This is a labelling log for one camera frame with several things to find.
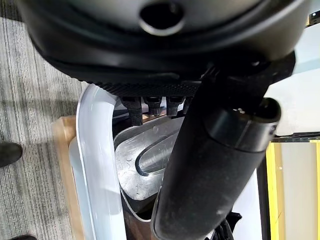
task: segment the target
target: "textured black surface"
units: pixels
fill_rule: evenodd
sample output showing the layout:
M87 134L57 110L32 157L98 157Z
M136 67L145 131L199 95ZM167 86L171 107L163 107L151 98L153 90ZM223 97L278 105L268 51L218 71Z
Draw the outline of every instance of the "textured black surface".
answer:
M194 96L200 83L186 82L182 84L129 84L98 83L99 87L117 96L126 97L172 97Z

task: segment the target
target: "wooden board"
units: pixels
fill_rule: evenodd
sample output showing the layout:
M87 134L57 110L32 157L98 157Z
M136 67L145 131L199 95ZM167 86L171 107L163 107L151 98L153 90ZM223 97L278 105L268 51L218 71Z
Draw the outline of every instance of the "wooden board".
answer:
M52 131L64 186L64 195L67 201L72 236L74 240L85 240L76 183L69 160L69 144L77 135L76 116L60 117L53 123ZM149 223L140 222L127 212L124 212L123 215L127 240L156 240L151 233Z
M53 123L52 131L64 186L64 196L67 201L72 236L74 240L85 240L74 173L69 160L69 144L77 135L76 116L60 117Z

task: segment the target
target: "black plastic housing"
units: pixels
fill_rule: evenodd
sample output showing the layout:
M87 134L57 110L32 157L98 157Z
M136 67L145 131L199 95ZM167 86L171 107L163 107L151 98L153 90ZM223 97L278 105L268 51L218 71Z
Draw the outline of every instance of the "black plastic housing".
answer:
M182 97L195 94L212 64L273 61L292 52L310 0L261 0L219 25L167 37L116 28L65 0L16 3L37 50L67 75L118 96Z

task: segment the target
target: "wooden panel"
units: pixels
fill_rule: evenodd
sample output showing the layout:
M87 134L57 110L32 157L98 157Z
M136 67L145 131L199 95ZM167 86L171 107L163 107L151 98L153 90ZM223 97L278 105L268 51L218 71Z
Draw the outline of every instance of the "wooden panel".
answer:
M74 174L69 161L69 144L77 135L76 116L60 117L53 123L52 131L64 186L64 196L67 200L72 237L74 240L85 240Z

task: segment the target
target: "white wall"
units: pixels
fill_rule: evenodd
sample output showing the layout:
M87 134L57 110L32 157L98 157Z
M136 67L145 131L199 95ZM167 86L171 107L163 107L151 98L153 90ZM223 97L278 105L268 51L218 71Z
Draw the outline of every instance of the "white wall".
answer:
M242 219L235 225L235 240L262 240L257 172L254 171L241 195L233 206L233 212Z
M312 143L282 143L285 239L317 239L317 159Z
M319 10L320 10L320 0L312 0L311 7L310 7L310 13L314 13Z
M277 135L320 132L320 69L277 82L269 87L265 96L276 99L281 105Z

